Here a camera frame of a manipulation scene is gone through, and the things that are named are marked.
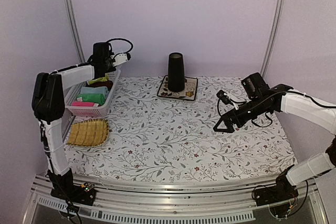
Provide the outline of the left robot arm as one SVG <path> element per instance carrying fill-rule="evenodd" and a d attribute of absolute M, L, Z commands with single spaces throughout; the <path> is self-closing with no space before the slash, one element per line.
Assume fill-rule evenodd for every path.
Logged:
<path fill-rule="evenodd" d="M 31 106 L 40 127 L 41 142 L 48 160 L 48 176 L 54 190 L 67 200 L 78 195 L 72 171 L 66 160 L 61 133 L 65 112 L 64 91 L 85 81 L 104 77 L 115 69 L 109 41 L 93 45 L 88 61 L 53 72 L 40 72 L 35 81 Z"/>

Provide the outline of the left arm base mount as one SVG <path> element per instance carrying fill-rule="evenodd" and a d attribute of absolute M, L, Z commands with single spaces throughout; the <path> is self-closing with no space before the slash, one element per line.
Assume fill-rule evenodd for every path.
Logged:
<path fill-rule="evenodd" d="M 73 189 L 68 192 L 53 188 L 50 194 L 55 198 L 67 200 L 72 203 L 93 206 L 97 194 L 95 184 L 86 182 L 81 185 L 73 186 Z"/>

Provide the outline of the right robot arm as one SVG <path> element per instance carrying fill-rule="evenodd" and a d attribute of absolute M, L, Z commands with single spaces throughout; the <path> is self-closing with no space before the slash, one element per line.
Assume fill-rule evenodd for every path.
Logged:
<path fill-rule="evenodd" d="M 241 81 L 248 96 L 238 101 L 219 90 L 219 103 L 233 108 L 220 115 L 214 131 L 234 133 L 260 115 L 277 112 L 300 162 L 286 169 L 276 179 L 271 196 L 276 201 L 291 194 L 292 187 L 335 169 L 335 104 L 314 98 L 286 84 L 270 87 L 256 72 Z"/>

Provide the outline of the yellow-green patterned towel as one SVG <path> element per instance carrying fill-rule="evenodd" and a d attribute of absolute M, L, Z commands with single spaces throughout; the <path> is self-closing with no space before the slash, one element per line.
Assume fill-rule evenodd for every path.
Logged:
<path fill-rule="evenodd" d="M 106 82 L 106 81 L 109 81 L 109 76 L 107 74 L 105 74 L 104 77 L 100 77 L 100 78 L 97 78 L 97 79 L 87 81 L 87 84 L 92 85 L 92 84 L 97 83 L 97 82 Z"/>

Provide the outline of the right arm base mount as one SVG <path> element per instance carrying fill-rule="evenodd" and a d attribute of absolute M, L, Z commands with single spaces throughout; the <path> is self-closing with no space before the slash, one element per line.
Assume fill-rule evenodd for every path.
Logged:
<path fill-rule="evenodd" d="M 289 183 L 279 182 L 274 186 L 260 185 L 252 190 L 251 197 L 257 206 L 274 204 L 299 196 L 295 186 Z"/>

